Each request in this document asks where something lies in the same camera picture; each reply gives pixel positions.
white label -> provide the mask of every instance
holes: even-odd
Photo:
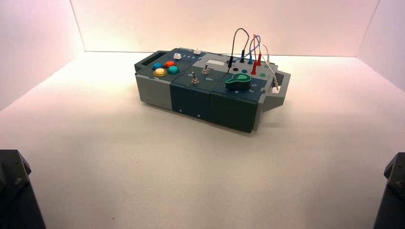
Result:
[[[222,61],[216,61],[216,60],[207,60],[207,63],[212,63],[212,64],[216,64],[216,65],[224,65],[225,63]]]

white backdrop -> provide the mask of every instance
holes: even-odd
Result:
[[[378,0],[71,2],[87,51],[230,53],[234,31],[244,27],[272,54],[355,56]],[[241,35],[238,47],[243,42]]]
[[[381,0],[359,51],[364,61],[405,91],[405,1]]]
[[[0,0],[0,110],[83,51],[69,0]]]

red button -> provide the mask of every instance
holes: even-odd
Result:
[[[174,66],[174,61],[167,61],[165,66],[166,66],[166,68],[168,68],[170,66]]]

blue wire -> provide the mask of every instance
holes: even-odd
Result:
[[[250,58],[252,58],[252,52],[260,46],[260,42],[261,42],[262,39],[260,38],[259,35],[257,35],[256,37],[259,39],[257,46],[254,49],[251,49],[252,48],[252,42],[253,42],[253,40],[252,40],[250,42],[250,45],[249,45],[249,52],[243,58],[247,57],[248,55],[250,55]],[[236,58],[232,62],[236,62],[237,60],[240,60],[240,59],[241,58]]]

blue button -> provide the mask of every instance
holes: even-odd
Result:
[[[152,69],[153,69],[153,70],[156,70],[156,69],[158,69],[158,68],[163,68],[163,64],[161,64],[161,63],[154,63]]]

